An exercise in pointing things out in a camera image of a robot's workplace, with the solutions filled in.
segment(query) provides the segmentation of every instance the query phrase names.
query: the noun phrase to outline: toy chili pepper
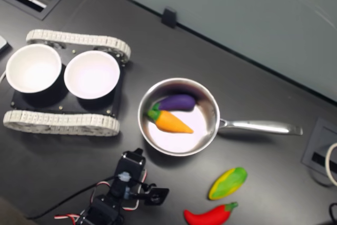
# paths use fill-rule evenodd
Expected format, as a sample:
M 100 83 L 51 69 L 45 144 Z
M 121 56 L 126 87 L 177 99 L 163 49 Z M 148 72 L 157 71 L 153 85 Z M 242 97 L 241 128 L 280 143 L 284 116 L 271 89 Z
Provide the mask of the toy chili pepper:
M 194 97 L 187 94 L 171 95 L 159 101 L 153 106 L 153 110 L 166 110 L 166 111 L 191 111 L 195 106 Z
M 154 120 L 156 126 L 162 131 L 173 133 L 193 133 L 192 129 L 168 111 L 150 110 L 147 114 Z
M 184 211 L 184 216 L 189 225 L 221 225 L 228 220 L 231 212 L 238 206 L 237 202 L 218 206 L 203 214 L 192 214 Z

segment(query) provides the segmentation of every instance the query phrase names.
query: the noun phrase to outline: frosted glass panel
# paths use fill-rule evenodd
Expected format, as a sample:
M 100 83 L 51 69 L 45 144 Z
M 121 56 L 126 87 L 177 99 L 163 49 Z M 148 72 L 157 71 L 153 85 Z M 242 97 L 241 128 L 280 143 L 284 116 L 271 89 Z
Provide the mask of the frosted glass panel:
M 135 0 L 337 101 L 337 0 Z

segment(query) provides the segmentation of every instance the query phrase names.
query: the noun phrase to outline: red chili pepper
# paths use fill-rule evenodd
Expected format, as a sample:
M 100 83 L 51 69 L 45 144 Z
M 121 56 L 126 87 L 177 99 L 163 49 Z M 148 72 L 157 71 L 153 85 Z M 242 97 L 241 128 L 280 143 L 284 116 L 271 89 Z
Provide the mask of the red chili pepper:
M 203 214 L 192 214 L 184 211 L 184 216 L 189 225 L 221 225 L 228 220 L 231 212 L 236 208 L 237 202 L 218 206 Z

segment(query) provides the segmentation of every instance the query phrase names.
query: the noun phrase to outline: white bowl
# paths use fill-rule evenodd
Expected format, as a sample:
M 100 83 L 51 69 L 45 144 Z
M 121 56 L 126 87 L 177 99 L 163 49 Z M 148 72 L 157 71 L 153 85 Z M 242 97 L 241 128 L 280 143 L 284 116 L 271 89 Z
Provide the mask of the white bowl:
M 35 93 L 50 87 L 61 69 L 62 62 L 56 50 L 44 44 L 32 44 L 11 56 L 6 65 L 6 77 L 17 91 Z
M 68 90 L 81 99 L 98 99 L 115 88 L 120 67 L 114 57 L 102 51 L 86 51 L 72 59 L 64 73 Z

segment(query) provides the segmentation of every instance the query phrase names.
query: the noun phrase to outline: saucepan handle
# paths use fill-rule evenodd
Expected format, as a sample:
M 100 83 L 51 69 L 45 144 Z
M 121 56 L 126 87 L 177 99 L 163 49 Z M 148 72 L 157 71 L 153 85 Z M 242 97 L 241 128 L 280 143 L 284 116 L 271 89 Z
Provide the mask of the saucepan handle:
M 300 126 L 277 121 L 226 121 L 220 119 L 220 128 L 237 128 L 273 134 L 302 135 Z

